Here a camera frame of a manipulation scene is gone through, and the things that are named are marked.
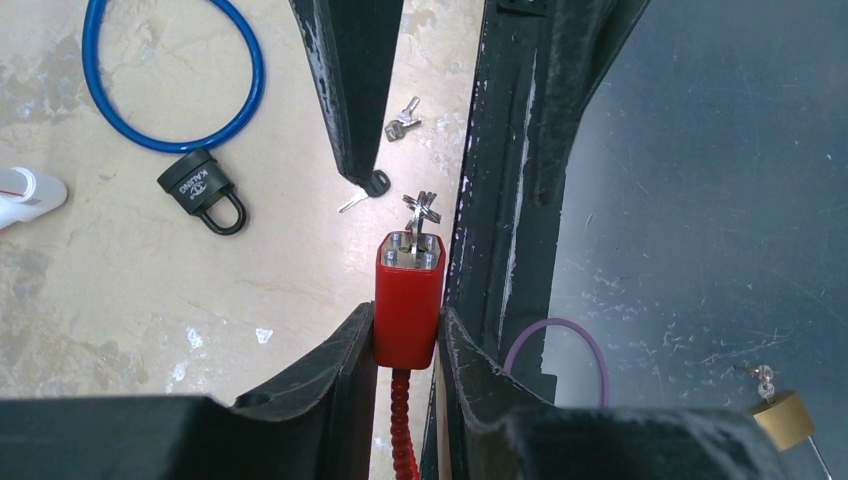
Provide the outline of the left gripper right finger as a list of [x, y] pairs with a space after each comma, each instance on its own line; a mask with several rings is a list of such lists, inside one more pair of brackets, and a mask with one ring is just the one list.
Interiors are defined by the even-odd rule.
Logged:
[[436, 479], [788, 479], [729, 409], [560, 409], [518, 383], [443, 308], [433, 387]]

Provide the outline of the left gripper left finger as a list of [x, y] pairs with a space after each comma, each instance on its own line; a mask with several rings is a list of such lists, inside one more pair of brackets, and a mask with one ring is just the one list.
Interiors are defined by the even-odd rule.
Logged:
[[1, 404], [5, 479], [365, 479], [377, 389], [372, 303], [230, 406], [201, 395]]

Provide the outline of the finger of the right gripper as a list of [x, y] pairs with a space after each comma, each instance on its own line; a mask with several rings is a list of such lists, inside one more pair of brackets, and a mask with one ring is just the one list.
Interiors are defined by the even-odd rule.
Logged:
[[372, 179], [404, 3], [291, 0], [338, 173]]
[[582, 116], [643, 1], [488, 1], [472, 88], [446, 301], [537, 395], [531, 324], [549, 310], [566, 168]]

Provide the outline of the black head key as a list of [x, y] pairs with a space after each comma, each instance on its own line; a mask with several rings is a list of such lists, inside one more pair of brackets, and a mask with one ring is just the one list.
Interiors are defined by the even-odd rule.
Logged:
[[390, 188], [391, 180], [388, 175], [383, 170], [375, 169], [361, 191], [354, 194], [346, 203], [341, 205], [337, 209], [337, 212], [339, 214], [345, 213], [363, 200], [381, 197], [386, 194]]

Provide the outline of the red cable lock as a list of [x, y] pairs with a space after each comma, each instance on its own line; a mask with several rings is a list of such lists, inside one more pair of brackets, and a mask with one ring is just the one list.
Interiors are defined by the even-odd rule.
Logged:
[[390, 443], [397, 479], [418, 479], [409, 427], [410, 376], [432, 362], [445, 271], [444, 244], [423, 231], [428, 220], [441, 222], [432, 209], [437, 194], [421, 191], [403, 197], [412, 218], [400, 231], [388, 233], [375, 263], [374, 358], [391, 370]]

